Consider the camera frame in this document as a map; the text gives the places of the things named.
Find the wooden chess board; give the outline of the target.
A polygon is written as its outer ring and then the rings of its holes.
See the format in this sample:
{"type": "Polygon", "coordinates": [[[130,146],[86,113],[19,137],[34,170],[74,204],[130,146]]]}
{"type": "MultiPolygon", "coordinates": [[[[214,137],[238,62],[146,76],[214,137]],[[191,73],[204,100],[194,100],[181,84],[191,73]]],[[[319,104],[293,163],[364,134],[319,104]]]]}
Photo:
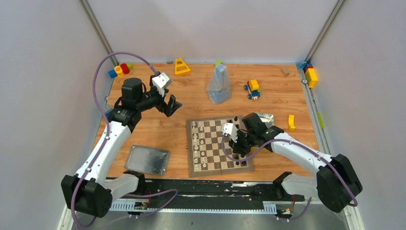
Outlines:
{"type": "Polygon", "coordinates": [[[224,140],[225,151],[221,148],[223,123],[232,122],[244,129],[242,115],[196,118],[186,121],[187,155],[189,176],[201,177],[230,173],[245,173],[254,170],[252,160],[236,162],[234,159],[245,159],[232,152],[228,145],[229,138],[224,140]]]}

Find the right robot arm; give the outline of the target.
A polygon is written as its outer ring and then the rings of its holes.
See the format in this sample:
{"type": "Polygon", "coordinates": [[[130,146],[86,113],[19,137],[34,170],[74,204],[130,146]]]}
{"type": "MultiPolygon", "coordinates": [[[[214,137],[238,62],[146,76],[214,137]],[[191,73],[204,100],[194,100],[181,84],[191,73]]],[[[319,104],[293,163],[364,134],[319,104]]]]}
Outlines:
{"type": "Polygon", "coordinates": [[[276,198],[286,200],[291,195],[317,198],[336,213],[346,206],[358,205],[356,196],[363,187],[346,156],[331,156],[297,141],[275,125],[271,114],[250,113],[241,121],[243,129],[231,121],[221,127],[222,138],[229,138],[234,154],[249,160],[258,154],[258,151],[251,153],[251,148],[258,147],[282,155],[310,172],[310,176],[286,172],[278,177],[273,187],[276,198]]]}

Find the silver metal tin box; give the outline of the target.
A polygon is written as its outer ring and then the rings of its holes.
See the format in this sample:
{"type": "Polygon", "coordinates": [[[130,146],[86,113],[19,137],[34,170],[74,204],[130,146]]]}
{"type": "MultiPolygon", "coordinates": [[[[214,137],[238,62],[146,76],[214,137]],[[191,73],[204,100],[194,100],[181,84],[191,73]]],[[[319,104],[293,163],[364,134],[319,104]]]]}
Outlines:
{"type": "Polygon", "coordinates": [[[256,112],[256,114],[259,116],[260,120],[267,126],[267,128],[275,125],[274,115],[260,112],[256,112]]]}

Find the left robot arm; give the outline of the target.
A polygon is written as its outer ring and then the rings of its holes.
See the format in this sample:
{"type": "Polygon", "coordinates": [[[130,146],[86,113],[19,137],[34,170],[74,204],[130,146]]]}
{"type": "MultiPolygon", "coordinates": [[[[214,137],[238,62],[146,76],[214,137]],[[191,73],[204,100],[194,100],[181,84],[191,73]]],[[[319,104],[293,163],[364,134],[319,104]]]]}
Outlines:
{"type": "Polygon", "coordinates": [[[135,198],[146,194],[147,185],[140,174],[124,173],[116,179],[106,181],[107,172],[118,150],[141,120],[143,111],[156,108],[170,117],[182,106],[174,95],[170,96],[169,102],[165,102],[171,82],[165,73],[152,75],[150,90],[147,91],[139,78],[124,80],[122,96],[110,111],[96,147],[73,176],[65,175],[62,179],[63,195],[70,210],[102,218],[115,200],[127,194],[132,194],[135,198]]]}

